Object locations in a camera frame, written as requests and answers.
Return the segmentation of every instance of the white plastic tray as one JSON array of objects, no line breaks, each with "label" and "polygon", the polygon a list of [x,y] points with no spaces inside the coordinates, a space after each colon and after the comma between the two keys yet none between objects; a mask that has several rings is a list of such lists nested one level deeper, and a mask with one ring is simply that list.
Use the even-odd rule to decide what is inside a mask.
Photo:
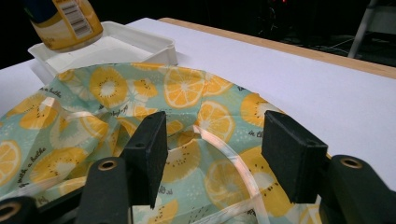
[{"label": "white plastic tray", "polygon": [[177,65],[173,39],[137,30],[113,21],[102,22],[102,37],[89,46],[58,53],[43,43],[28,49],[55,77],[71,68],[101,63],[164,63]]}]

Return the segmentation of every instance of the clamp jaw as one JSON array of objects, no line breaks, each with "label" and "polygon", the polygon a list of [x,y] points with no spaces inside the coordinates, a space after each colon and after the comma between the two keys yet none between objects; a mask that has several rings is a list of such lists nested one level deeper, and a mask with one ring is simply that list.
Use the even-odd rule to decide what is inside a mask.
[{"label": "clamp jaw", "polygon": [[319,195],[322,223],[396,223],[396,193],[367,162],[329,158],[327,145],[288,115],[266,111],[264,123],[262,155],[292,203]]}]

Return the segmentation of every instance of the beeswax food wrap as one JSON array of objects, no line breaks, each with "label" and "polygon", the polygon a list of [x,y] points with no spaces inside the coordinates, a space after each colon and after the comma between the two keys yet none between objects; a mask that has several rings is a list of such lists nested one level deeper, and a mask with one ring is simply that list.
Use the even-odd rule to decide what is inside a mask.
[{"label": "beeswax food wrap", "polygon": [[206,71],[68,70],[0,119],[0,199],[42,206],[83,186],[92,163],[119,156],[142,119],[164,111],[163,179],[154,209],[133,207],[134,223],[320,223],[318,203],[290,203],[261,155],[266,110],[280,111]]}]

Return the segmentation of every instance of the white table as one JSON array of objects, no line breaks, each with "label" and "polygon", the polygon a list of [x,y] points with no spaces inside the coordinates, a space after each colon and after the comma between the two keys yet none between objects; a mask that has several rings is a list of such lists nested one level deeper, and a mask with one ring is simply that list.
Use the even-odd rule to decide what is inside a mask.
[{"label": "white table", "polygon": [[[259,93],[328,144],[331,155],[369,162],[396,190],[395,78],[348,68],[352,61],[340,58],[341,65],[325,63],[320,57],[325,54],[316,60],[163,21],[128,25],[173,38],[179,66],[206,70]],[[47,71],[36,60],[0,70],[0,115],[42,87],[37,77],[42,73]]]}]

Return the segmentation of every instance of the wooden table edge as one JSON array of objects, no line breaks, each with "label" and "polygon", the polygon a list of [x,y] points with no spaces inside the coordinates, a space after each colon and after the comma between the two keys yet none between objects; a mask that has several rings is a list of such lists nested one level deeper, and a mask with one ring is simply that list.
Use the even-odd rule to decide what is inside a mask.
[{"label": "wooden table edge", "polygon": [[357,59],[352,59],[348,57],[343,57],[339,55],[334,55],[330,53],[325,53],[317,50],[312,50],[312,49],[305,49],[293,45],[288,45],[264,38],[259,38],[256,36],[252,35],[243,35],[243,34],[238,34],[235,32],[231,31],[226,31],[226,30],[221,30],[218,28],[214,27],[209,27],[193,22],[188,22],[188,21],[180,21],[172,18],[160,18],[159,21],[171,23],[174,25],[190,28],[193,30],[209,33],[212,35],[219,35],[227,38],[231,38],[234,40],[246,42],[252,45],[256,46],[261,46],[265,47],[268,49],[275,49],[275,50],[280,50],[283,52],[287,52],[290,54],[302,56],[305,58],[310,58],[313,60],[318,60],[322,61],[325,63],[332,63],[340,66],[344,66],[347,68],[352,68],[355,70],[359,70],[362,72],[367,72],[370,74],[375,74],[379,75],[382,77],[390,77],[390,78],[395,78],[396,79],[396,68],[395,67],[390,67],[386,66],[383,64],[378,64],[378,63],[369,63]]}]

